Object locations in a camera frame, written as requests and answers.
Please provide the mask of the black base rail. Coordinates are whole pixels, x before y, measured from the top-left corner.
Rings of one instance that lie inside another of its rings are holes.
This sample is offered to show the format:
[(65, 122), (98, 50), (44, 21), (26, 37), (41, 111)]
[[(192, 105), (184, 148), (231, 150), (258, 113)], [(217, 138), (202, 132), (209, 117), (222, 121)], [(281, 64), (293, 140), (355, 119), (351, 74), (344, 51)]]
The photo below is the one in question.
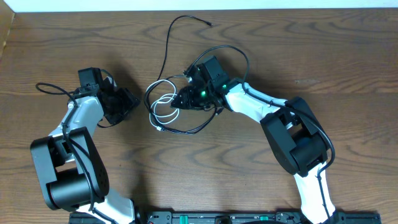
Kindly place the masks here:
[[(310, 221), (299, 212), (275, 213), (174, 213), (150, 212), (139, 217), (136, 223), (144, 224), (220, 224), (220, 223), (286, 223), (305, 224)], [(326, 223), (336, 224), (381, 224), (378, 213), (336, 212)]]

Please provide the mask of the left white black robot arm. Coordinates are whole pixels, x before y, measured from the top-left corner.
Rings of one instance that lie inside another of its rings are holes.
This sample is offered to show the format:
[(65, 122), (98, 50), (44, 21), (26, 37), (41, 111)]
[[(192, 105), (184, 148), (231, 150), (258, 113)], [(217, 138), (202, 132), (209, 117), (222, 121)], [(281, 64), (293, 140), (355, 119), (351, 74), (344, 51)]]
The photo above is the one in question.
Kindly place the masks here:
[(120, 123), (138, 104), (125, 88), (57, 87), (68, 96), (67, 112), (46, 137), (32, 141), (30, 153), (45, 204), (51, 210), (85, 213), (90, 222), (140, 223), (134, 202), (109, 185), (93, 135), (102, 119)]

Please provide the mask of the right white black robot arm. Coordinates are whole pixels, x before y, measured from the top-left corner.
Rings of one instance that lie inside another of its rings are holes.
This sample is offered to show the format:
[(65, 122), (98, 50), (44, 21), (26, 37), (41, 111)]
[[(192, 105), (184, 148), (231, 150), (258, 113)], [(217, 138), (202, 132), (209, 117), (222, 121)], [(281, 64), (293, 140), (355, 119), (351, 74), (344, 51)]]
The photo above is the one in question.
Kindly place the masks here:
[(219, 85), (192, 83), (177, 93), (171, 105), (182, 110), (226, 108), (259, 123), (277, 162), (294, 176), (305, 218), (311, 223), (334, 223), (336, 208), (326, 170), (335, 160), (335, 148), (302, 98), (274, 98), (236, 78)]

